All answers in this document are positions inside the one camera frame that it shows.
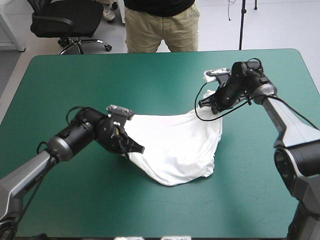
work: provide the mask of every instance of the person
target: person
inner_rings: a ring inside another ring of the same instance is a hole
[[[103,18],[107,21],[112,21],[115,19],[115,13],[109,9],[109,5],[114,3],[114,0],[97,0],[103,5]]]
[[[128,53],[154,53],[164,40],[171,52],[198,50],[195,0],[124,0]]]

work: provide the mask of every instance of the office chair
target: office chair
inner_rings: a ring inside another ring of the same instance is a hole
[[[60,38],[58,44],[63,48],[60,55],[74,47],[84,54],[82,44],[88,43],[103,44],[107,52],[111,51],[112,46],[107,42],[91,38],[103,15],[101,3],[92,0],[27,1],[34,10],[31,32],[39,38]]]

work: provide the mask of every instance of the crumpled fabric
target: crumpled fabric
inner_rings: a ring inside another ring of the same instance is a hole
[[[213,119],[210,107],[197,108],[202,119]],[[184,184],[214,172],[215,152],[222,135],[222,118],[201,121],[195,110],[172,116],[134,115],[126,121],[128,136],[145,147],[129,152],[130,160],[166,186]]]

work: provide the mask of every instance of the chair wheel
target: chair wheel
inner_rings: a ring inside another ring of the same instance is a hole
[[[111,5],[113,10],[116,10],[118,8],[118,4],[116,2],[112,3]]]
[[[112,49],[112,46],[108,44],[107,46],[105,45],[104,48],[107,52],[110,52]]]
[[[69,39],[67,39],[67,40],[60,39],[60,40],[58,40],[58,44],[60,45],[60,47],[64,48],[70,44]]]

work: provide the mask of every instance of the green table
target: green table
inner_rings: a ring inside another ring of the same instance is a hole
[[[320,124],[320,96],[294,49],[38,56],[0,125],[0,178],[62,130],[74,106],[183,114],[205,70],[250,58],[261,59],[280,97]],[[174,187],[91,143],[46,176],[18,236],[283,237],[297,201],[274,165],[277,136],[263,107],[244,106],[223,119],[213,175]]]

